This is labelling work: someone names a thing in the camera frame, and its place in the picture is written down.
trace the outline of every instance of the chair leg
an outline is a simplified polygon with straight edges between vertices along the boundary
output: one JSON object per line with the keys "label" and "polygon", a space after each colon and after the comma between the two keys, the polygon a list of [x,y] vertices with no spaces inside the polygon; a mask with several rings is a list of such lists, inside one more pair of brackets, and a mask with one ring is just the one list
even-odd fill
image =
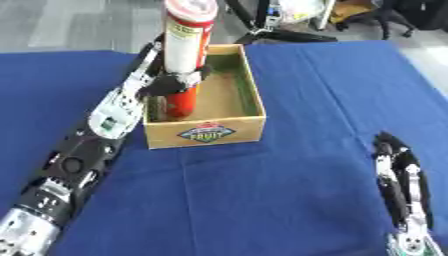
{"label": "chair leg", "polygon": [[412,33],[415,30],[415,26],[412,25],[405,17],[403,17],[401,14],[399,14],[398,12],[391,12],[390,16],[389,16],[389,20],[392,22],[395,22],[397,24],[403,25],[405,27],[408,28],[408,30],[406,32],[403,33],[404,37],[411,37]]}
{"label": "chair leg", "polygon": [[387,23],[386,17],[379,15],[376,20],[380,23],[381,29],[383,30],[383,40],[387,40],[390,37],[389,24]]}
{"label": "chair leg", "polygon": [[344,31],[345,29],[348,29],[349,23],[353,23],[353,22],[357,22],[357,21],[361,21],[361,20],[371,20],[371,19],[374,19],[374,17],[375,17],[375,11],[359,13],[359,14],[355,14],[350,17],[347,17],[345,20],[336,23],[335,26],[338,31]]}

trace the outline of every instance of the white bag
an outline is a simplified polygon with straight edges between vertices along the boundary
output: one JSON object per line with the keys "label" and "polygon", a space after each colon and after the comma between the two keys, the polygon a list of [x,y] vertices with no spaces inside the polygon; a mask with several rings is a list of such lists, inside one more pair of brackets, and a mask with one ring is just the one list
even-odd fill
{"label": "white bag", "polygon": [[322,0],[278,0],[282,10],[282,23],[291,24],[314,18],[325,5]]}

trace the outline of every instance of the gray floor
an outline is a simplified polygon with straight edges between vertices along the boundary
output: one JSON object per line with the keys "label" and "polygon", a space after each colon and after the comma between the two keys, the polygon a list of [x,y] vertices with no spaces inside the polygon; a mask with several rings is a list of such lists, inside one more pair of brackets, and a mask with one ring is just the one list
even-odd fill
{"label": "gray floor", "polygon": [[[243,1],[254,6],[256,0]],[[113,49],[136,52],[161,32],[160,0],[0,0],[0,52]],[[232,43],[245,33],[221,8],[212,43]],[[395,43],[424,76],[448,95],[448,33],[418,31],[410,39],[393,26]],[[352,25],[341,41],[380,38],[374,25]]]}

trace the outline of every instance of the red can lid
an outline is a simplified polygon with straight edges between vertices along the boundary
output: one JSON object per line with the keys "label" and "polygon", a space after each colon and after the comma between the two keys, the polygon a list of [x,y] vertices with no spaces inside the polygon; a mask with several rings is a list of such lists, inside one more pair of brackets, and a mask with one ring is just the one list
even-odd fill
{"label": "red can lid", "polygon": [[165,7],[175,17],[190,22],[209,22],[218,14],[216,0],[165,0]]}

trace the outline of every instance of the box label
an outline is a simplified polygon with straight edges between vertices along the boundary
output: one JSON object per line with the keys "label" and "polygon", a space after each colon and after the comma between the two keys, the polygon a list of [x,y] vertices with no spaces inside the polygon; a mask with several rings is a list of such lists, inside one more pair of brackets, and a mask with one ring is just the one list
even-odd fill
{"label": "box label", "polygon": [[210,143],[226,137],[232,133],[235,133],[235,131],[230,128],[226,128],[222,125],[219,125],[218,123],[208,122],[198,125],[198,127],[196,128],[182,132],[178,134],[178,136],[188,140]]}

